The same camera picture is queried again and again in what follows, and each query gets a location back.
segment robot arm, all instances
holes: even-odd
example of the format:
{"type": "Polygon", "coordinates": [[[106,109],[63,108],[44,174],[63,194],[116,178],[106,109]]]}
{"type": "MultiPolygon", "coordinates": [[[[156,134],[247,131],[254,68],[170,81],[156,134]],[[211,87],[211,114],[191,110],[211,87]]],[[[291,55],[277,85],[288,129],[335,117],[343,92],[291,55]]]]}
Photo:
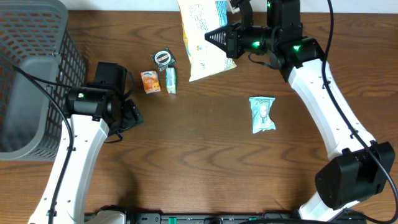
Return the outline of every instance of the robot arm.
{"type": "MultiPolygon", "coordinates": [[[[74,135],[62,184],[56,198],[53,218],[49,213],[55,186],[67,158],[69,134],[63,123],[61,141],[45,192],[29,223],[84,223],[85,203],[98,153],[105,139],[143,122],[132,100],[125,101],[124,84],[128,71],[116,63],[100,62],[95,80],[84,87],[72,88],[63,112],[74,135]]],[[[126,212],[101,211],[87,223],[125,224],[126,212]]]]}
{"type": "MultiPolygon", "coordinates": [[[[343,208],[381,193],[385,175],[353,137],[324,88],[322,48],[315,39],[302,36],[300,0],[267,0],[268,27],[253,25],[249,0],[230,1],[231,7],[239,8],[242,19],[205,34],[205,39],[229,58],[239,58],[245,52],[269,54],[269,67],[278,69],[301,97],[331,160],[316,175],[317,193],[299,209],[301,218],[329,221],[343,208]]],[[[378,144],[361,125],[339,91],[327,62],[326,79],[349,122],[389,172],[395,159],[392,146],[388,142],[378,144]]]]}
{"type": "MultiPolygon", "coordinates": [[[[335,157],[343,155],[342,151],[346,148],[354,152],[363,149],[363,147],[357,139],[350,137],[350,130],[331,102],[328,93],[323,88],[323,79],[320,72],[321,66],[322,61],[316,59],[303,63],[303,66],[300,68],[293,68],[289,77],[289,84],[298,93],[308,108],[315,124],[321,132],[329,160],[332,160],[335,157]]],[[[350,123],[355,124],[355,128],[359,131],[358,134],[365,142],[368,142],[368,146],[370,147],[370,142],[375,141],[375,139],[365,130],[348,106],[331,75],[328,64],[326,65],[326,77],[330,81],[329,86],[343,112],[348,117],[350,123]]],[[[343,208],[351,207],[357,203],[359,201],[355,200],[334,210],[323,203],[317,192],[306,204],[300,207],[299,214],[301,218],[307,220],[329,221],[339,215],[343,208]]]]}
{"type": "MultiPolygon", "coordinates": [[[[98,153],[108,137],[109,127],[103,119],[93,121],[92,116],[74,114],[68,120],[75,135],[75,148],[68,163],[55,206],[53,223],[84,223],[87,191],[93,175],[98,153]]],[[[55,159],[49,182],[29,223],[48,223],[50,208],[60,171],[67,156],[69,135],[63,123],[61,143],[55,159]]],[[[121,212],[104,213],[92,223],[125,224],[126,216],[121,212]]]]}

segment wire mesh basket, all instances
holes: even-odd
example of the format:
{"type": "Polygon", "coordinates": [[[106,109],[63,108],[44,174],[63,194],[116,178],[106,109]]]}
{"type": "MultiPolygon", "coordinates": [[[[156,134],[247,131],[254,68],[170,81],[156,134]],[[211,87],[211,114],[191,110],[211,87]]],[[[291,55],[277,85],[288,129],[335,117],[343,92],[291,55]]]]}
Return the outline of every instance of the wire mesh basket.
{"type": "MultiPolygon", "coordinates": [[[[52,161],[62,118],[17,65],[38,78],[80,86],[86,66],[67,29],[68,11],[57,0],[0,1],[0,159],[52,161]]],[[[67,89],[41,83],[62,106],[67,89]]]]}

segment wood grain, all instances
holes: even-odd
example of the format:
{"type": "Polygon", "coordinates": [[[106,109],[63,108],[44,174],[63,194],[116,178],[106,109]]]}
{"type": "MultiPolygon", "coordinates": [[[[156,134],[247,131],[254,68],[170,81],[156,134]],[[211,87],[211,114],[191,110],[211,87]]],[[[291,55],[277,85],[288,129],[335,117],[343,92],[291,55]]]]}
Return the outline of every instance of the wood grain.
{"type": "MultiPolygon", "coordinates": [[[[266,14],[254,18],[266,24],[266,14]]],[[[325,46],[329,15],[302,14],[302,22],[305,35],[325,46]]],[[[398,16],[337,14],[335,23],[329,62],[336,82],[364,126],[397,149],[398,16]]],[[[103,146],[87,212],[111,204],[166,213],[292,210],[315,192],[314,176],[328,162],[325,146],[278,72],[243,55],[237,68],[189,83],[177,12],[72,11],[69,30],[87,59],[89,79],[101,60],[134,74],[132,99],[145,119],[124,133],[123,142],[103,146]],[[164,47],[177,59],[177,95],[165,89],[146,95],[139,72],[155,69],[150,55],[164,47]],[[249,97],[258,95],[276,97],[276,131],[251,134],[249,97]]],[[[51,168],[47,162],[0,162],[0,223],[28,221],[51,168]]],[[[398,179],[397,164],[392,176],[398,179]]],[[[391,190],[356,209],[387,220],[394,212],[391,190]]]]}

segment blue label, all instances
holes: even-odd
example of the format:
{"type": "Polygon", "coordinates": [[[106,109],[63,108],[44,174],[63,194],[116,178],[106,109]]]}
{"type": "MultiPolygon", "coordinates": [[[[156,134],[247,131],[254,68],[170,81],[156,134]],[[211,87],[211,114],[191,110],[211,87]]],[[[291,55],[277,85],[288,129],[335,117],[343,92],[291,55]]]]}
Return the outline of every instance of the blue label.
{"type": "Polygon", "coordinates": [[[226,18],[226,1],[217,1],[216,7],[220,19],[220,26],[225,26],[228,23],[228,19],[226,18]]]}

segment chip bag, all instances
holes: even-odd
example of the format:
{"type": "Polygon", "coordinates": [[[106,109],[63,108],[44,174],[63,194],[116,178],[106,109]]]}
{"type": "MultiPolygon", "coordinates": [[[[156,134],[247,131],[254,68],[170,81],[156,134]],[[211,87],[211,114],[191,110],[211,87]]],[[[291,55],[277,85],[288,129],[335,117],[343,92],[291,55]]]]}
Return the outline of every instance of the chip bag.
{"type": "Polygon", "coordinates": [[[269,116],[269,111],[275,98],[258,96],[250,97],[249,100],[253,120],[253,134],[259,131],[276,129],[274,122],[269,116]]]}
{"type": "Polygon", "coordinates": [[[183,38],[191,63],[190,82],[236,67],[225,52],[205,40],[205,34],[228,22],[225,0],[178,0],[183,38]]]}
{"type": "Polygon", "coordinates": [[[159,76],[156,71],[141,72],[141,78],[147,94],[160,91],[159,76]]]}

